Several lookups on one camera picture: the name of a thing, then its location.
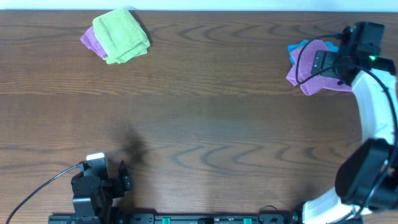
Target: purple cloth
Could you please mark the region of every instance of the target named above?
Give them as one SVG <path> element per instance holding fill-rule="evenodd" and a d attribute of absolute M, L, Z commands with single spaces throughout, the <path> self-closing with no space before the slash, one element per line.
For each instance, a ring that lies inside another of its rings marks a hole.
<path fill-rule="evenodd" d="M 86 45 L 88 49 L 94 51 L 101 58 L 105 58 L 106 56 L 108 56 L 104 48 L 102 48 L 100 42 L 98 42 L 97 38 L 95 37 L 93 26 L 88 28 L 86 33 L 82 37 L 80 37 L 80 40 L 83 42 L 83 44 Z"/>
<path fill-rule="evenodd" d="M 302 47 L 299 47 L 290 53 L 290 56 L 293 57 L 295 62 L 299 57 L 301 49 Z M 317 50 L 328 50 L 328 47 L 322 40 L 314 40 L 313 42 L 311 42 L 311 44 L 309 44 L 305 48 L 300 58 L 300 66 L 298 68 L 298 80 L 302 81 L 311 75 L 313 59 L 315 58 Z M 296 76 L 295 76 L 296 66 L 297 63 L 293 65 L 293 67 L 290 69 L 289 73 L 286 76 L 286 79 L 289 82 L 291 82 L 294 86 L 297 85 Z M 336 91 L 352 91 L 350 86 L 345 84 L 338 85 L 337 84 L 338 82 L 339 79 L 337 78 L 329 78 L 318 75 L 313 77 L 306 83 L 301 84 L 300 87 L 303 93 L 306 94 L 307 96 L 310 96 L 318 92 L 322 88 L 328 90 L 336 90 Z"/>

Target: black cable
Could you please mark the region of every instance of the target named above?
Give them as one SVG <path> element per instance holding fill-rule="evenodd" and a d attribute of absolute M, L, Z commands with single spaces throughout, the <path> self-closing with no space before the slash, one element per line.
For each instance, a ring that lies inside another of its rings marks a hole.
<path fill-rule="evenodd" d="M 360 70 L 366 72 L 368 75 L 370 75 L 380 85 L 380 87 L 383 89 L 383 92 L 387 96 L 387 99 L 388 99 L 388 102 L 390 105 L 390 109 L 391 109 L 392 122 L 394 123 L 394 147 L 392 149 L 392 152 L 389 154 L 387 164 L 383 167 L 382 171 L 380 171 L 379 175 L 377 176 L 376 180 L 374 181 L 374 183 L 371 187 L 371 190 L 370 190 L 368 196 L 366 197 L 363 204 L 360 206 L 359 210 L 356 211 L 355 214 L 354 214 L 354 211 L 351 211 L 348 215 L 343 217 L 341 220 L 339 220 L 335 223 L 332 223 L 332 224 L 342 224 L 345 221 L 347 221 L 347 219 L 352 215 L 354 215 L 354 217 L 353 217 L 354 219 L 358 218 L 361 215 L 362 211 L 368 206 L 368 203 L 369 203 L 370 199 L 372 198 L 372 196 L 374 195 L 375 191 L 382 184 L 384 178 L 386 177 L 386 175 L 389 172 L 389 169 L 392 167 L 396 156 L 398 155 L 398 119 L 397 119 L 397 114 L 396 114 L 396 111 L 394 108 L 394 102 L 391 98 L 390 93 L 388 92 L 388 88 L 385 86 L 385 84 L 383 84 L 383 82 L 375 74 L 373 74 L 373 72 L 371 72 L 367 68 L 364 68 L 359 65 L 355 65 L 355 67 L 357 69 L 360 69 Z"/>
<path fill-rule="evenodd" d="M 33 195 L 35 195 L 38 191 L 42 190 L 43 187 L 47 186 L 49 183 L 53 182 L 55 179 L 57 179 L 58 177 L 62 176 L 63 174 L 66 174 L 67 172 L 73 170 L 74 168 L 78 168 L 79 165 L 75 165 L 63 172 L 61 172 L 60 174 L 56 175 L 55 177 L 51 178 L 49 181 L 47 181 L 46 183 L 44 183 L 43 185 L 41 185 L 38 189 L 36 189 L 35 191 L 33 191 L 27 198 L 25 198 L 25 200 L 23 200 L 15 209 L 14 211 L 11 212 L 10 216 L 8 216 L 8 219 L 6 221 L 6 224 L 9 224 L 11 221 L 11 218 L 15 215 L 15 213 L 18 211 L 18 209 L 20 209 L 31 197 L 33 197 Z"/>
<path fill-rule="evenodd" d="M 302 80 L 302 81 L 299 80 L 300 59 L 301 59 L 301 55 L 302 55 L 303 52 L 304 52 L 304 49 L 305 49 L 311 42 L 313 42 L 314 40 L 321 39 L 321 38 L 326 38 L 326 37 L 335 37 L 335 38 L 339 39 L 339 38 L 341 38 L 341 34 L 329 34 L 329 35 L 322 35 L 322 36 L 316 37 L 316 38 L 314 38 L 314 39 L 312 39 L 312 40 L 309 40 L 309 41 L 301 48 L 300 53 L 298 54 L 298 58 L 297 58 L 296 74 L 295 74 L 295 76 L 296 76 L 296 82 L 297 82 L 298 84 L 300 84 L 300 85 L 301 85 L 301 84 L 304 84 L 304 83 L 306 83 L 307 81 L 309 81 L 310 79 L 312 79 L 313 77 L 315 77 L 315 76 L 317 76 L 317 75 L 319 75 L 319 74 L 321 74 L 321 73 L 323 73 L 323 72 L 325 72 L 325 71 L 327 71 L 327 70 L 330 70 L 330 69 L 334 68 L 334 67 L 329 67 L 329 68 L 323 69 L 323 70 L 317 72 L 316 74 L 313 74 L 313 75 L 309 76 L 309 77 L 306 78 L 305 80 Z"/>
<path fill-rule="evenodd" d="M 266 209 L 266 208 L 273 208 L 273 209 L 279 211 L 278 208 L 276 208 L 276 207 L 273 206 L 273 205 L 266 205 L 266 206 L 260 208 L 260 209 L 259 209 L 259 212 L 257 213 L 257 222 L 259 222 L 260 224 L 264 224 L 264 222 L 260 220 L 260 215 L 261 215 L 261 212 L 262 212 L 264 209 Z"/>

